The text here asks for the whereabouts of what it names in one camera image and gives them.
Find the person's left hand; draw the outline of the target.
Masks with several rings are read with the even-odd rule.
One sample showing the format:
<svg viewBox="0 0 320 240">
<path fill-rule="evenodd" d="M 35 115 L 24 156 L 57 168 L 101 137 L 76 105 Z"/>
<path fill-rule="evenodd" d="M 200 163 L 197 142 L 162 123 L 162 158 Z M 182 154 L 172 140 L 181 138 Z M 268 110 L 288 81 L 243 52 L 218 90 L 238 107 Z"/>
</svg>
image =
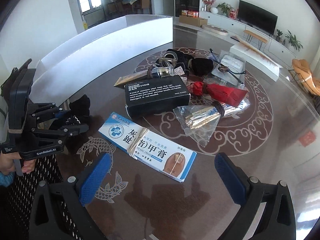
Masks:
<svg viewBox="0 0 320 240">
<path fill-rule="evenodd" d="M 18 152 L 3 154 L 1 153 L 1 173 L 7 176 L 10 172 L 15 171 L 14 160 L 19 160 L 20 155 Z M 35 169 L 36 160 L 25 160 L 22 167 L 23 173 L 33 172 Z"/>
</svg>

